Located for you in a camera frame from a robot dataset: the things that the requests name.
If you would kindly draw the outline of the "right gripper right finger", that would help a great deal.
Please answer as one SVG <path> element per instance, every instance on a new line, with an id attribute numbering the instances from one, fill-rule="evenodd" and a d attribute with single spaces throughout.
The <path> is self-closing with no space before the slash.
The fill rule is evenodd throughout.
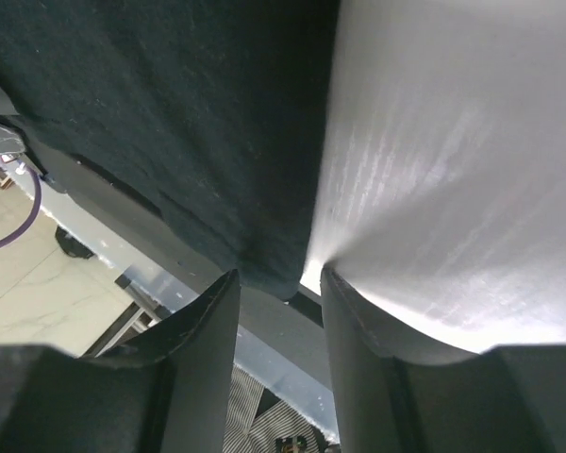
<path id="1" fill-rule="evenodd" d="M 445 365 L 474 353 L 438 341 L 321 274 L 322 312 L 345 452 L 488 452 L 491 436 Z"/>

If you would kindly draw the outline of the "black t shirt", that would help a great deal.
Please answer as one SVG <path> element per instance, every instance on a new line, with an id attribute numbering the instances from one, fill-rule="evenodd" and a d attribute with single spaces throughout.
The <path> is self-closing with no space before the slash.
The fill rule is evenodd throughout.
<path id="1" fill-rule="evenodd" d="M 24 128 L 281 299 L 303 274 L 336 1 L 0 1 Z"/>

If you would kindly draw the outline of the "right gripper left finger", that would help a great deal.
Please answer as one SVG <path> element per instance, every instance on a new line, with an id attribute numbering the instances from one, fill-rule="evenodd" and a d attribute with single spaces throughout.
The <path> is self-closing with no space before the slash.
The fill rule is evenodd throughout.
<path id="1" fill-rule="evenodd" d="M 82 452 L 219 452 L 241 304 L 237 271 L 100 354 L 119 373 L 80 429 Z"/>

